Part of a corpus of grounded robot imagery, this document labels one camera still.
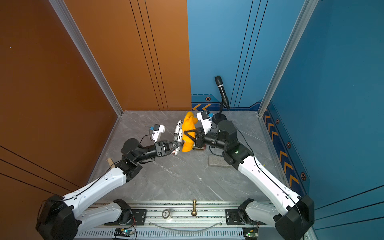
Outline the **orange fluffy cloth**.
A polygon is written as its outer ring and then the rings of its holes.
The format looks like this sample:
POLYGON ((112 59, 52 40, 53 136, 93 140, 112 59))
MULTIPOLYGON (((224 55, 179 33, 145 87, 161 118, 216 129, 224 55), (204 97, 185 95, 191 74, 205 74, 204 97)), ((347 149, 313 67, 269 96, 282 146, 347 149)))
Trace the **orange fluffy cloth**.
POLYGON ((184 118, 184 122, 182 124, 183 131, 183 149, 182 152, 190 152, 194 145, 194 139, 196 138, 196 133, 193 130, 196 129, 196 124, 198 123, 198 119, 195 117, 193 112, 188 112, 184 118))

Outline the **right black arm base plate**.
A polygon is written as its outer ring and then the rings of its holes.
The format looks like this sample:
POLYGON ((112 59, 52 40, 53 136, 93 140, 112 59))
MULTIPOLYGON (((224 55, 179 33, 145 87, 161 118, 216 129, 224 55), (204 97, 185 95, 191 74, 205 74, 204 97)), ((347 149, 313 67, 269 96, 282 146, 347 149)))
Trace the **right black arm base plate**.
POLYGON ((226 224, 228 226, 235 226, 235 225, 261 225, 265 226, 266 224, 260 221, 250 221, 250 220, 243 220, 239 214, 238 209, 226 209, 225 210, 225 218, 226 218, 226 224))

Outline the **newspaper print eyeglass case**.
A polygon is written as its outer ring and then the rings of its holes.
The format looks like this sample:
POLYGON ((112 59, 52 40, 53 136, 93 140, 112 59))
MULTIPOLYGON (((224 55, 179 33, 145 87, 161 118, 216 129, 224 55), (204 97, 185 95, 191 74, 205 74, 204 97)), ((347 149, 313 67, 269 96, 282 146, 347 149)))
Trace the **newspaper print eyeglass case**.
POLYGON ((174 141, 180 141, 182 146, 183 142, 183 130, 182 130, 182 125, 183 125, 183 120, 178 121, 175 132, 174 132, 174 141))

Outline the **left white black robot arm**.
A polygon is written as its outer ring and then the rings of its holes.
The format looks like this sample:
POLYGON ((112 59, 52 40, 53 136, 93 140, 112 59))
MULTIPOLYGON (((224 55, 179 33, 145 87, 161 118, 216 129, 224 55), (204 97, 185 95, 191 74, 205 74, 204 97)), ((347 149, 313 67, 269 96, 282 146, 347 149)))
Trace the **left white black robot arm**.
POLYGON ((137 139, 128 139, 121 150, 122 159, 100 178, 63 197, 48 198, 38 216, 36 230, 45 240, 72 240, 78 233, 106 223, 128 224, 132 211, 122 199, 93 210, 89 207, 131 181, 142 169, 141 163, 171 155, 180 146, 180 142, 159 141, 144 147, 137 139))

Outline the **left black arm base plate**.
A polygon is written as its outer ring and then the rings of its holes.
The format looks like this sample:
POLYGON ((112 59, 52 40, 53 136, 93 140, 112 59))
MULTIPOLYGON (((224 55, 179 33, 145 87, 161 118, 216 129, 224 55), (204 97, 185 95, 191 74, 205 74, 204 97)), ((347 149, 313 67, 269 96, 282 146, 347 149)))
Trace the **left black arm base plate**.
POLYGON ((147 217, 146 209, 123 211, 115 222, 105 223, 105 226, 143 226, 147 217))

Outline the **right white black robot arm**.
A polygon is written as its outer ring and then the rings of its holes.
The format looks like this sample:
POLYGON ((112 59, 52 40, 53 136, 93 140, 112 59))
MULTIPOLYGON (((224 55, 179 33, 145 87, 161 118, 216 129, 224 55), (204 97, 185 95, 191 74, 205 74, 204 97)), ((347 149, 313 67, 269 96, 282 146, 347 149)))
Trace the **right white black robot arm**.
POLYGON ((238 207, 242 223, 262 222, 276 228, 285 240, 303 240, 315 222, 315 204, 310 196, 300 196, 279 181, 256 158, 249 143, 242 144, 242 132, 228 120, 219 122, 216 131, 197 128, 197 119, 182 124, 184 146, 207 145, 222 150, 225 162, 250 179, 271 201, 271 205, 247 199, 238 207))

